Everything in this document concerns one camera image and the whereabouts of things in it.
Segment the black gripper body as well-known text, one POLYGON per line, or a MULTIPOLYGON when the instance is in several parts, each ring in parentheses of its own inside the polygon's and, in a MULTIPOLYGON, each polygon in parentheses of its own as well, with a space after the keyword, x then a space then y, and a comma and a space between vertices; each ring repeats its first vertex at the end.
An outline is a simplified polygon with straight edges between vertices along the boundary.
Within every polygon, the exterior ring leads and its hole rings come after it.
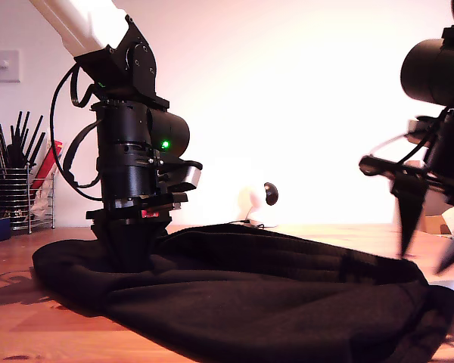
POLYGON ((413 194, 423 195, 431 189, 454 199, 454 124, 444 124, 437 133, 424 167, 364 156, 359 168, 367 176, 385 176, 396 187, 407 188, 413 194))
POLYGON ((101 177, 103 208, 88 211, 94 228, 120 225, 168 225, 170 212, 188 201, 184 191, 172 185, 173 172, 162 167, 127 166, 101 177))

